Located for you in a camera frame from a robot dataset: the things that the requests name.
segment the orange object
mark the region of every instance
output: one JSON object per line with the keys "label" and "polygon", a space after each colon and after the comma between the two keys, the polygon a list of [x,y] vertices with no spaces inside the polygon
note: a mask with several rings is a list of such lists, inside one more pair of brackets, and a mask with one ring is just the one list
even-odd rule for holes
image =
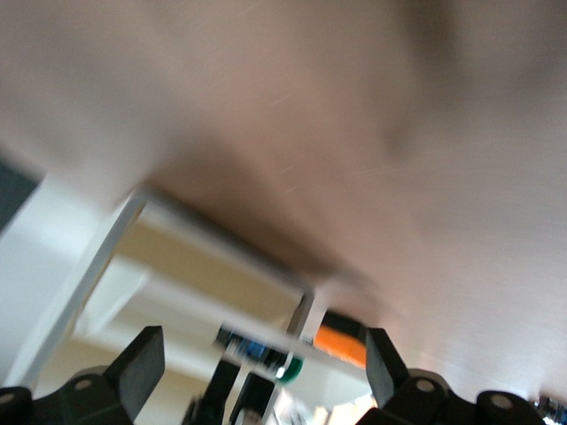
{"label": "orange object", "polygon": [[321,325],[313,345],[355,366],[366,367],[366,347],[353,336]]}

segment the green object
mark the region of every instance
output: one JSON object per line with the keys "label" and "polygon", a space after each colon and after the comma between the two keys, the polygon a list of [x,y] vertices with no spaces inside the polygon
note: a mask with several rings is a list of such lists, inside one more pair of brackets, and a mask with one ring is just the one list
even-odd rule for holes
{"label": "green object", "polygon": [[303,367],[303,359],[298,359],[297,357],[294,357],[293,359],[291,359],[290,365],[288,366],[286,371],[283,372],[282,377],[279,378],[278,381],[281,384],[290,383],[291,381],[293,381],[295,378],[298,377],[302,367]]}

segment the screw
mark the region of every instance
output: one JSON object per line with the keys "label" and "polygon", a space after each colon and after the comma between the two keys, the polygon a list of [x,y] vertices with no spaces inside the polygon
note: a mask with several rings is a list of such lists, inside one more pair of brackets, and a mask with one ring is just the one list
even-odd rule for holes
{"label": "screw", "polygon": [[77,391],[80,391],[80,390],[84,390],[85,388],[88,388],[91,384],[92,382],[90,381],[90,379],[81,379],[78,383],[74,385],[74,388]]}
{"label": "screw", "polygon": [[514,406],[508,397],[502,396],[501,394],[493,394],[490,397],[490,401],[500,409],[509,410]]}
{"label": "screw", "polygon": [[3,396],[0,396],[0,405],[7,405],[15,398],[16,396],[14,396],[11,392],[4,394]]}
{"label": "screw", "polygon": [[416,387],[417,387],[418,390],[420,390],[422,392],[433,392],[433,391],[435,391],[435,385],[433,385],[431,382],[429,382],[425,379],[420,379],[419,381],[417,381]]}

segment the dark object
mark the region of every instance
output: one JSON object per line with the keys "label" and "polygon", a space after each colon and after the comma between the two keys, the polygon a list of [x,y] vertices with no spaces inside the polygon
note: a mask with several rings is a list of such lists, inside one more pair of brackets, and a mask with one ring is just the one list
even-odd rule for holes
{"label": "dark object", "polygon": [[368,329],[366,376],[379,406],[385,405],[409,378],[409,372],[383,329]]}
{"label": "dark object", "polygon": [[327,310],[322,318],[321,325],[352,336],[363,344],[366,342],[366,327],[359,321],[344,316],[344,314]]}
{"label": "dark object", "polygon": [[102,375],[81,375],[32,401],[28,389],[0,390],[0,423],[132,425],[165,370],[163,331],[145,328]]}
{"label": "dark object", "polygon": [[429,377],[406,369],[383,329],[369,329],[367,376],[382,409],[370,409],[357,425],[543,425],[538,412],[522,398],[485,391],[473,405]]}
{"label": "dark object", "polygon": [[288,357],[287,352],[280,352],[275,348],[240,336],[225,328],[219,329],[215,342],[238,357],[261,363],[268,370],[277,370],[279,367],[283,367]]}
{"label": "dark object", "polygon": [[[440,377],[412,376],[416,372],[409,373],[383,329],[369,329],[367,352],[367,375],[376,398],[383,402],[381,409],[370,409],[358,425],[544,424],[535,407],[514,394],[485,391],[472,404],[438,382]],[[238,371],[239,366],[221,360],[205,394],[190,403],[183,425],[222,425]],[[162,329],[145,328],[101,375],[80,375],[35,401],[28,389],[0,389],[0,424],[133,425],[163,372]],[[230,423],[234,425],[241,412],[246,423],[265,417],[274,390],[273,382],[250,373]],[[564,406],[554,400],[542,398],[538,408],[541,415],[558,423],[565,419]]]}
{"label": "dark object", "polygon": [[0,160],[0,232],[37,186]]}
{"label": "dark object", "polygon": [[239,371],[240,366],[219,361],[203,397],[191,400],[182,425],[221,425],[224,406]]}
{"label": "dark object", "polygon": [[237,403],[230,415],[230,423],[234,424],[241,411],[252,411],[261,418],[268,408],[275,385],[268,379],[250,373],[240,391]]}

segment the white wall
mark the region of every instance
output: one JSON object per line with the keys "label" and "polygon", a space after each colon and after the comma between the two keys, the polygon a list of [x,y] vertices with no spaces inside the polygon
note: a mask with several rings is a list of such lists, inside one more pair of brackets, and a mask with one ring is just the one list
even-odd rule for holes
{"label": "white wall", "polygon": [[43,341],[78,284],[104,214],[46,178],[0,235],[0,384],[30,385]]}

